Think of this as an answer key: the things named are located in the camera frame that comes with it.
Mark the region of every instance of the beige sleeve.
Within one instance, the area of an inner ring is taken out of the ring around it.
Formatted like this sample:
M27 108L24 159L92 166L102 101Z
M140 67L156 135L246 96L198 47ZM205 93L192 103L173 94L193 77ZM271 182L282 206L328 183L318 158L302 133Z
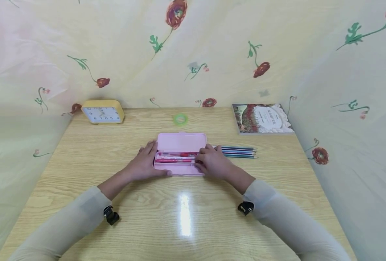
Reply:
M103 220L111 201L98 187L91 187L43 223L20 245L10 261L55 261Z
M274 231L302 261L350 261L344 248L295 203L256 179L243 195L254 217Z

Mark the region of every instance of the clock face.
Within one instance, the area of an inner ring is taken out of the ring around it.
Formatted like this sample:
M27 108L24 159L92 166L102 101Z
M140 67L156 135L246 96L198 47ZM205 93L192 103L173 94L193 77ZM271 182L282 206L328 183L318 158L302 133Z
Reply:
M92 123L120 123L121 118L114 107L83 107Z

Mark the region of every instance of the black clip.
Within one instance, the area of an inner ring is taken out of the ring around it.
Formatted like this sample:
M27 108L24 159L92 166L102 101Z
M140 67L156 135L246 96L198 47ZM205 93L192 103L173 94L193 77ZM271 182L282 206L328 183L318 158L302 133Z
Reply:
M254 204L249 201L244 201L243 203L239 204L238 210L244 214L248 215L248 213L252 212L254 210Z
M119 220L119 214L117 212L113 212L113 206L107 206L103 210L103 215L106 218L106 221L110 224L113 225Z

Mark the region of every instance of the wooden table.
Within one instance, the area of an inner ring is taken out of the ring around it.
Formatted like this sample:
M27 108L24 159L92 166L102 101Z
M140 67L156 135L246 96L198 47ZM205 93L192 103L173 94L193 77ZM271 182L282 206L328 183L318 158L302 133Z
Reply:
M258 148L258 159L232 159L273 185L320 222L355 260L295 135L238 135L231 108L127 109L120 125L75 115L7 239L0 260L39 225L91 186L121 170L160 132L204 132L213 145ZM179 127L172 117L185 113ZM269 228L236 210L241 196L223 181L169 177L137 182L114 200L121 220L103 222L61 260L298 260Z

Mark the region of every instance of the pencil case lid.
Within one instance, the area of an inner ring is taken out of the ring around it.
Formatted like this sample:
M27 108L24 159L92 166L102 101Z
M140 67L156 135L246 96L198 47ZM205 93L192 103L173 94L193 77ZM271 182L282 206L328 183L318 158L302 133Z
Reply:
M157 138L159 151L199 152L207 143L204 133L160 133Z

